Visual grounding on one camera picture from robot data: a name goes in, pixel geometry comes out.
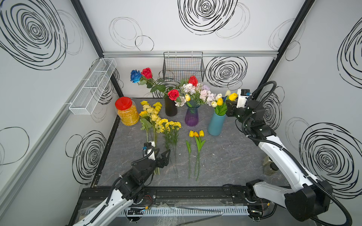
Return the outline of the black vase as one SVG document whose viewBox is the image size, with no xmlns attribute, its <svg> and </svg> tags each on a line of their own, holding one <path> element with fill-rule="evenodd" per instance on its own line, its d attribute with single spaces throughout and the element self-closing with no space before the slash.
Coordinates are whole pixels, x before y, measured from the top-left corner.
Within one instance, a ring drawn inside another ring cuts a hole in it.
<svg viewBox="0 0 362 226">
<path fill-rule="evenodd" d="M 171 100 L 169 97 L 165 98 L 165 113 L 169 117 L 176 116 L 178 113 L 177 106 L 175 102 Z"/>
</svg>

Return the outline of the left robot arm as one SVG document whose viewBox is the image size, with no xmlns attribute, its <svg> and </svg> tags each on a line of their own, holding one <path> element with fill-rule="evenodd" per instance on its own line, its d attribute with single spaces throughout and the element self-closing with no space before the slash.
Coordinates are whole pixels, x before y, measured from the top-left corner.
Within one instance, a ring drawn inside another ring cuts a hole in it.
<svg viewBox="0 0 362 226">
<path fill-rule="evenodd" d="M 163 168 L 169 164 L 171 154 L 171 150 L 168 149 L 160 157 L 151 159 L 155 148 L 150 146 L 146 150 L 150 152 L 132 162 L 131 169 L 114 181 L 107 198 L 90 214 L 75 223 L 75 226 L 107 226 L 122 211 L 142 201 L 145 182 L 156 168 Z"/>
</svg>

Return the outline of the teal ceramic vase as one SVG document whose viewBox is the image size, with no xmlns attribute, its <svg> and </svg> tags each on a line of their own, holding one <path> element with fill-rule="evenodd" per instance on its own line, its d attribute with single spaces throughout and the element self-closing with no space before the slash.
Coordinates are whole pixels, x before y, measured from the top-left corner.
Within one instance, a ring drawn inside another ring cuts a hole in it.
<svg viewBox="0 0 362 226">
<path fill-rule="evenodd" d="M 211 121 L 208 125 L 208 133 L 212 136 L 218 136 L 222 132 L 223 124 L 226 119 L 226 115 L 217 115 L 216 113 L 213 114 Z"/>
</svg>

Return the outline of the orange yellow tulip stem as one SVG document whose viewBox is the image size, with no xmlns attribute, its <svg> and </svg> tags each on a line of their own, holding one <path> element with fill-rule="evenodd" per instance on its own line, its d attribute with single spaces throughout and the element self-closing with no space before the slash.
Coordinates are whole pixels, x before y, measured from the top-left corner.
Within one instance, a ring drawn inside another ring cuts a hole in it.
<svg viewBox="0 0 362 226">
<path fill-rule="evenodd" d="M 195 163 L 195 173 L 194 176 L 197 175 L 197 171 L 198 171 L 198 163 L 199 163 L 199 134 L 195 131 L 193 133 L 195 141 L 196 141 L 196 145 L 197 145 L 197 158 L 196 158 L 196 163 Z"/>
</svg>

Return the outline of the yellow carnation stem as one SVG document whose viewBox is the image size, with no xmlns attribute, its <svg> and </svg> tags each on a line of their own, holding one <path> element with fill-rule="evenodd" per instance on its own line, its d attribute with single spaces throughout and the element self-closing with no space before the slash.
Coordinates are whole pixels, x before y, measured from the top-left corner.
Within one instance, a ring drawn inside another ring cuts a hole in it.
<svg viewBox="0 0 362 226">
<path fill-rule="evenodd" d="M 167 129 L 164 126 L 158 126 L 159 134 L 162 134 L 163 137 L 163 147 L 168 150 L 170 148 L 169 144 L 169 134 Z"/>
<path fill-rule="evenodd" d="M 173 126 L 174 126 L 173 121 L 166 123 L 166 130 L 165 130 L 166 149 L 171 149 L 173 145 Z"/>
<path fill-rule="evenodd" d="M 173 140 L 173 151 L 174 151 L 174 164 L 175 164 L 175 174 L 176 174 L 176 179 L 178 179 L 178 169 L 177 169 L 177 144 L 178 144 L 178 139 L 179 139 L 179 130 L 181 128 L 181 123 L 180 122 L 174 122 L 172 129 L 172 140 Z"/>
<path fill-rule="evenodd" d="M 167 119 L 161 119 L 158 123 L 157 123 L 157 131 L 158 131 L 158 126 L 164 126 L 166 128 L 166 123 L 168 123 L 169 121 Z"/>
</svg>

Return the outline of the yellow rose stem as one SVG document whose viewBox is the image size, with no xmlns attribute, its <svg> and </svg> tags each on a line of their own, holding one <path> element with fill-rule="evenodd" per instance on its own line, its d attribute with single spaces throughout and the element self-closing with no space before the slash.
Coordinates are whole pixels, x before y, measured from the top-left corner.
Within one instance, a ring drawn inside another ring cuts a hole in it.
<svg viewBox="0 0 362 226">
<path fill-rule="evenodd" d="M 155 133 L 162 133 L 164 129 L 162 129 L 161 122 L 162 118 L 159 116 L 159 113 L 162 109 L 162 104 L 160 102 L 156 102 L 153 105 L 143 101 L 142 102 L 143 111 L 139 114 L 141 130 L 143 131 L 154 131 Z"/>
</svg>

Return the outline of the sunflower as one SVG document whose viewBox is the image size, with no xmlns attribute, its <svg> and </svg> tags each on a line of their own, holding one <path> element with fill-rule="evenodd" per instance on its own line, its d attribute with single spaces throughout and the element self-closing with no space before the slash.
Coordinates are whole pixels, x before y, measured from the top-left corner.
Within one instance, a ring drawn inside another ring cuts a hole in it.
<svg viewBox="0 0 362 226">
<path fill-rule="evenodd" d="M 150 115 L 147 111 L 142 111 L 140 114 L 140 123 L 141 123 L 141 130 L 145 130 L 147 132 L 153 127 L 152 120 Z"/>
</svg>

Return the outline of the purple glass vase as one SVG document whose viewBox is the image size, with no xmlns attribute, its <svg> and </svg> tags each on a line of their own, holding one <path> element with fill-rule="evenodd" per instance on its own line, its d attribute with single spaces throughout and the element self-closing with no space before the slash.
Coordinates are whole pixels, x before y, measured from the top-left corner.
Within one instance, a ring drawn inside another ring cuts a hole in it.
<svg viewBox="0 0 362 226">
<path fill-rule="evenodd" d="M 194 127 L 199 123 L 199 112 L 197 107 L 188 107 L 185 115 L 185 123 L 190 127 Z"/>
</svg>

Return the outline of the yellow poppy stem large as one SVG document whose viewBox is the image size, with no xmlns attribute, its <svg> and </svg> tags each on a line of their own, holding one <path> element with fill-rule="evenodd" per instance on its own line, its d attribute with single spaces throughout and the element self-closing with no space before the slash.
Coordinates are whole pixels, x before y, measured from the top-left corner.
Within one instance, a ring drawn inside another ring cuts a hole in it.
<svg viewBox="0 0 362 226">
<path fill-rule="evenodd" d="M 153 135 L 154 135 L 154 142 L 155 145 L 157 147 L 157 141 L 158 141 L 158 136 L 159 136 L 159 132 L 157 131 L 157 123 L 161 120 L 161 118 L 159 117 L 159 112 L 161 111 L 162 108 L 162 104 L 160 102 L 156 102 L 152 108 L 150 108 L 150 115 L 151 115 L 151 120 L 152 120 L 152 124 L 153 124 Z"/>
</svg>

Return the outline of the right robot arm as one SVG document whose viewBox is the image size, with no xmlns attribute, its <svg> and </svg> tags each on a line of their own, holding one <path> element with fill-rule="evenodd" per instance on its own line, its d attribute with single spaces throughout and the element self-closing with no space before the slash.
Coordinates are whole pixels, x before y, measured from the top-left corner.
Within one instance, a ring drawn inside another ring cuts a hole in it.
<svg viewBox="0 0 362 226">
<path fill-rule="evenodd" d="M 248 101 L 239 107 L 235 101 L 226 101 L 227 116 L 234 116 L 240 122 L 238 128 L 247 138 L 264 151 L 282 172 L 289 188 L 271 185 L 262 180 L 249 183 L 249 196 L 252 200 L 267 199 L 288 210 L 298 221 L 313 220 L 327 226 L 317 218 L 328 211 L 330 203 L 335 203 L 345 215 L 345 226 L 352 225 L 352 217 L 343 204 L 333 196 L 333 188 L 326 180 L 319 180 L 307 170 L 283 145 L 275 131 L 264 121 L 265 109 L 261 102 Z"/>
</svg>

